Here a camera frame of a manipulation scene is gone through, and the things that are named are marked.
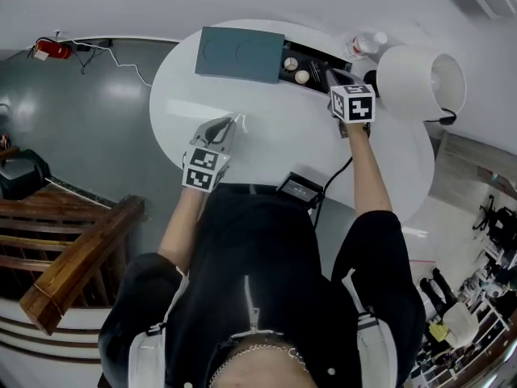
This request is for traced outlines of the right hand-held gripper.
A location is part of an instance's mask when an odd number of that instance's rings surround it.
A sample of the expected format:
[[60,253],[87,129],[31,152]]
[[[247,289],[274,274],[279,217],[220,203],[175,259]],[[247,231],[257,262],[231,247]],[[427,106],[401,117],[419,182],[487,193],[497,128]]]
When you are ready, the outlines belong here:
[[326,69],[330,112],[345,124],[372,123],[376,117],[376,93],[372,85],[339,69]]

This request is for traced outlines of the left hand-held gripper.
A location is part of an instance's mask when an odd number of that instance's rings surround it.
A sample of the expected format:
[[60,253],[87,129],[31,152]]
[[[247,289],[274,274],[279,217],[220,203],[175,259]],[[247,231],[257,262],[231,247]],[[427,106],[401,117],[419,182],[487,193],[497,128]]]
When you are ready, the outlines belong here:
[[183,186],[210,193],[229,168],[238,116],[207,121],[195,131],[183,155]]

